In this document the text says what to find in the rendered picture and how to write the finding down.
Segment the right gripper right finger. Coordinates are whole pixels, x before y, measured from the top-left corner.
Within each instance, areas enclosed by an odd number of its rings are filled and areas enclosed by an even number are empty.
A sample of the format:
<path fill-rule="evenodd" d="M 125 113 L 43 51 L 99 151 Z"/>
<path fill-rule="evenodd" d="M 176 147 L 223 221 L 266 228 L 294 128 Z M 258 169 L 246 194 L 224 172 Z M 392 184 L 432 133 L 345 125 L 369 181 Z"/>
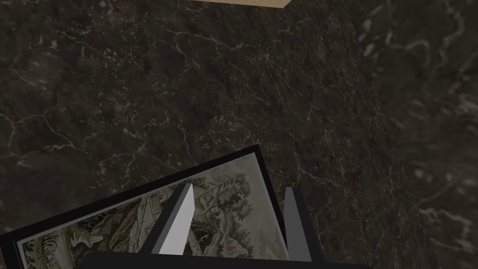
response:
<path fill-rule="evenodd" d="M 311 214 L 298 188 L 286 188 L 283 213 L 288 260 L 324 262 L 323 250 Z"/>

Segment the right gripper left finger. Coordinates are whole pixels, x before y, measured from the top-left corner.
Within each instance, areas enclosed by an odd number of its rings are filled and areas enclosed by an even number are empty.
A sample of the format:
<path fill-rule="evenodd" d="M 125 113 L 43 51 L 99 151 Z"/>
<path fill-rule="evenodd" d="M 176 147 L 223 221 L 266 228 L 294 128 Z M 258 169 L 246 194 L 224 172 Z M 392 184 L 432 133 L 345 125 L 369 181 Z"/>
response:
<path fill-rule="evenodd" d="M 178 185 L 146 237 L 142 254 L 182 255 L 195 211 L 192 184 Z"/>

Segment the black framed landscape picture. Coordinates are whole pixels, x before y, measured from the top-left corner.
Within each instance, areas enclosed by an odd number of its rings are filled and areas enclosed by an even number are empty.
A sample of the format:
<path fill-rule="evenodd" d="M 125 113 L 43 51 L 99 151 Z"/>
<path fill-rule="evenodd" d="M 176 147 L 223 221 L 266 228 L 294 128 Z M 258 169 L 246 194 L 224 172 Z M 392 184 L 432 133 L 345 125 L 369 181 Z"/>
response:
<path fill-rule="evenodd" d="M 0 235 L 7 269 L 74 269 L 92 251 L 136 253 L 175 188 L 192 184 L 193 256 L 286 260 L 283 218 L 259 146 Z"/>

